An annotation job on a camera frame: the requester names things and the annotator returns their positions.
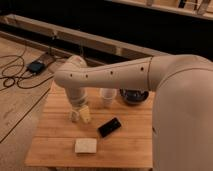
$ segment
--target white sponge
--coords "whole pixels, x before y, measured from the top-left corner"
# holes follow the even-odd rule
[[[78,138],[75,142],[75,153],[96,153],[97,139]]]

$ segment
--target black cable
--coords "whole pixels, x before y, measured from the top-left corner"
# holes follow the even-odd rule
[[[42,82],[40,82],[40,83],[38,83],[38,84],[36,84],[36,85],[29,86],[29,87],[24,87],[24,86],[20,85],[20,83],[21,83],[22,81],[24,81],[24,80],[29,79],[29,78],[24,78],[24,77],[23,77],[25,73],[26,73],[26,72],[24,72],[24,73],[21,75],[21,77],[18,78],[18,81],[16,82],[17,87],[20,88],[20,89],[33,89],[33,88],[39,87],[40,85],[44,84],[45,82],[47,82],[48,80],[50,80],[50,79],[53,78],[53,76],[50,76],[50,77],[48,77],[47,79],[43,80]]]

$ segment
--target paper cup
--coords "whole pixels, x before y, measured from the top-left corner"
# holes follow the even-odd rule
[[[109,108],[117,95],[116,89],[101,88],[100,96],[105,108]]]

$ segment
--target wooden table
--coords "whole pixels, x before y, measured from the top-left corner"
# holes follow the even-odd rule
[[[102,107],[99,89],[88,88],[90,124],[69,120],[70,104],[64,89],[54,83],[29,149],[27,166],[152,168],[152,102],[154,94],[139,106],[130,107],[118,95],[110,109]],[[106,138],[97,128],[113,117],[122,127]],[[76,138],[97,138],[96,154],[75,154]]]

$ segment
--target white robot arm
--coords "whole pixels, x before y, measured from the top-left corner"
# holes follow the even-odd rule
[[[55,82],[72,105],[85,103],[84,87],[156,91],[154,171],[213,170],[213,65],[207,59],[170,55],[87,68],[73,56]]]

